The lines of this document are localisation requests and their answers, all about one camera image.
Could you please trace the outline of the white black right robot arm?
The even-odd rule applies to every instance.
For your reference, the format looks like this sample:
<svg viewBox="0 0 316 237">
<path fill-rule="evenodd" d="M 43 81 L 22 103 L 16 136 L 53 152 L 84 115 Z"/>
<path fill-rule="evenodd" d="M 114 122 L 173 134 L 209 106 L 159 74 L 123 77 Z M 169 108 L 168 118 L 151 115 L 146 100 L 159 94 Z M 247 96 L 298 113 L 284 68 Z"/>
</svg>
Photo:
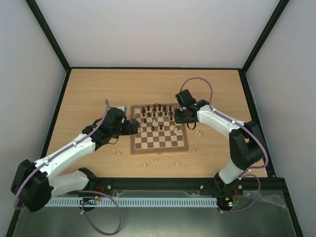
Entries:
<svg viewBox="0 0 316 237">
<path fill-rule="evenodd" d="M 231 161 L 214 177 L 217 193 L 227 193 L 236 179 L 250 169 L 265 168 L 269 158 L 264 147 L 258 124 L 236 120 L 215 109 L 205 100 L 177 98 L 180 109 L 175 111 L 175 122 L 185 124 L 206 124 L 229 140 Z"/>
</svg>

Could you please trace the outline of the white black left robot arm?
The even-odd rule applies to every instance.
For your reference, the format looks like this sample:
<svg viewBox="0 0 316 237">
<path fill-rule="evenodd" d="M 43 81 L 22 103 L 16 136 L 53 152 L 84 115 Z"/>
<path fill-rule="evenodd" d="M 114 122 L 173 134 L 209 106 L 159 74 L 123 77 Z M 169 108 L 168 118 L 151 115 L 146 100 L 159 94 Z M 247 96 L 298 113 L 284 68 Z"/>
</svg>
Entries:
<svg viewBox="0 0 316 237">
<path fill-rule="evenodd" d="M 120 136 L 138 133 L 139 122 L 126 118 L 126 107 L 106 109 L 102 118 L 88 125 L 70 143 L 34 162 L 28 159 L 18 165 L 11 192 L 15 209 L 36 212 L 52 198 L 84 189 L 92 189 L 95 176 L 86 168 L 71 174 L 61 172 L 82 157 L 93 153 Z"/>
</svg>

